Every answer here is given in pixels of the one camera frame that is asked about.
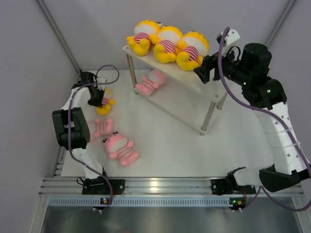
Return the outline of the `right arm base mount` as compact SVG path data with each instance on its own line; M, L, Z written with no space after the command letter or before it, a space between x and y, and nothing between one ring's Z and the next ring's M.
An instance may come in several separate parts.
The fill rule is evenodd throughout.
M256 194L256 189L251 185L239 186L234 184L229 179L212 179L211 191L214 195L225 194Z

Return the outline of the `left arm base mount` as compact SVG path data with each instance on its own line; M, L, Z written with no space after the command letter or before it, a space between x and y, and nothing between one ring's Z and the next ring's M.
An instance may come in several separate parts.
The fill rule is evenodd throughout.
M96 179L82 179L76 178L76 182L83 187L83 195L110 195L110 188L108 183L102 178ZM109 179L112 187L113 195L121 195L125 190L125 180L123 179Z

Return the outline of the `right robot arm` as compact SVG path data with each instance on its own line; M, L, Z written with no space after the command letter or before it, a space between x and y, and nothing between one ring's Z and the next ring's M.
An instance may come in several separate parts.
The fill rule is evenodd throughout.
M210 81L213 70L213 80L222 81L226 90L229 90L226 79L241 86L248 102L244 106L255 111L274 158L272 166L259 170L259 180L265 189L277 192L309 179L311 164L292 128L285 91L278 80L268 75L272 54L260 43L247 44L238 52L238 59L233 49L223 56L208 55L194 72L204 84Z

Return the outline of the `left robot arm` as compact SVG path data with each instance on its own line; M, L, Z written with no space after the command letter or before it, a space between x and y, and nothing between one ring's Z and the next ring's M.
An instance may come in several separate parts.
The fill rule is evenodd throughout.
M98 87L97 76L81 71L80 79L71 88L70 97L65 105L52 113L58 144L83 168L86 179L95 180L93 188L99 194L109 190L110 182L103 178L104 168L90 150L91 133L83 107L101 107L103 97L104 89Z

